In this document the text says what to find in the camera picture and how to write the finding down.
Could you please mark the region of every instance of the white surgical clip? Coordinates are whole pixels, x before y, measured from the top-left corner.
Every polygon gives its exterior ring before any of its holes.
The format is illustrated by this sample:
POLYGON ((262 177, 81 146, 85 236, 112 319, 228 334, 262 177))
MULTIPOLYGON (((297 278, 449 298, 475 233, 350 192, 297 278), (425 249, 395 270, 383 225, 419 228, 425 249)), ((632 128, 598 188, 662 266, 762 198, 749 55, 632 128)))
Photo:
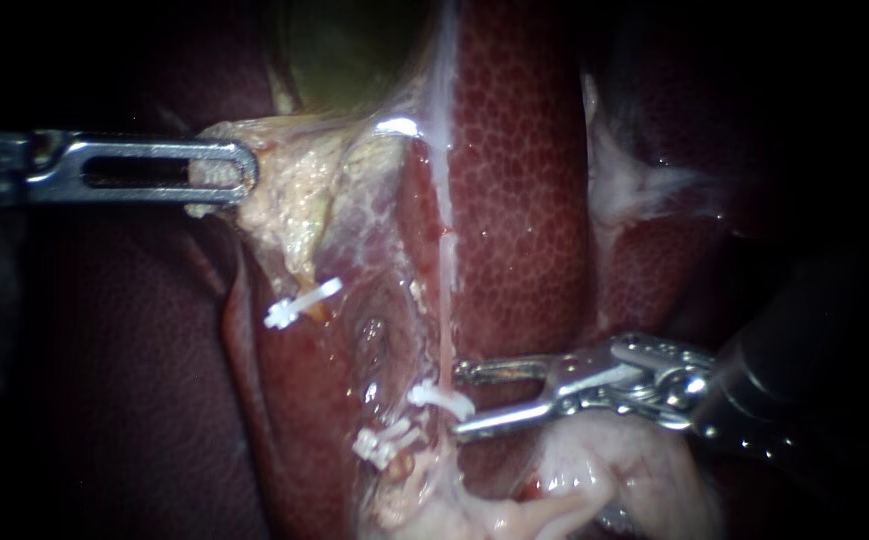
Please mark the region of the white surgical clip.
POLYGON ((268 328, 276 326, 278 330, 284 330, 297 320, 302 311, 325 298, 337 294, 340 290, 340 278, 333 278, 322 283, 320 287, 298 296, 294 300, 285 298, 268 308, 267 317, 264 317, 264 326, 268 328))

